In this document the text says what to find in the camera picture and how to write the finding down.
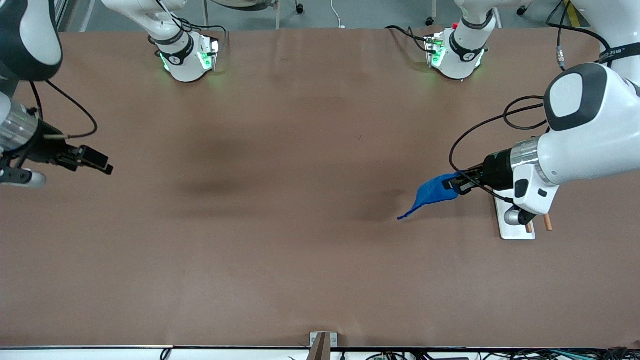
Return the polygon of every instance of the brown tabletop surface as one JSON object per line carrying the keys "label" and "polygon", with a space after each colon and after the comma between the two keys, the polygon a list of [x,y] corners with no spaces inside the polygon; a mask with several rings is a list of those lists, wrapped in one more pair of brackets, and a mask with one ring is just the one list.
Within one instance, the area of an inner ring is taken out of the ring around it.
{"label": "brown tabletop surface", "polygon": [[[464,82],[397,32],[304,29],[233,33],[185,84],[146,37],[61,36],[53,82],[100,123],[71,143],[115,171],[30,164],[44,189],[0,189],[2,345],[637,346],[639,174],[562,186],[534,241],[501,240],[481,191],[396,220],[462,132],[544,94],[555,31],[496,31]],[[597,57],[563,43],[569,66]],[[48,122],[90,128],[38,88]],[[496,122],[456,161],[539,133]]]}

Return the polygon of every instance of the gray floor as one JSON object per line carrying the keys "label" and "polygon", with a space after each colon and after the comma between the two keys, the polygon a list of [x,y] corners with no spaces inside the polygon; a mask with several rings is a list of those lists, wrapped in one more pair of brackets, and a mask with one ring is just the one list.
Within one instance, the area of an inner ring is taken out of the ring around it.
{"label": "gray floor", "polygon": [[[305,12],[296,13],[294,0],[282,1],[282,28],[334,28],[337,20],[330,0],[301,0]],[[500,14],[505,28],[537,28],[557,4],[557,0],[537,0],[520,17],[516,8],[502,8]],[[431,15],[431,0],[334,0],[333,5],[348,29],[381,29],[388,25],[424,28]],[[100,0],[76,0],[66,31],[141,31],[123,15],[108,10]],[[178,12],[194,24],[204,23],[202,0],[189,0]],[[229,31],[272,30],[276,13],[268,8],[259,12],[241,12],[209,3],[211,24],[225,26]],[[459,21],[460,9],[453,0],[439,0],[436,24],[450,26]]]}

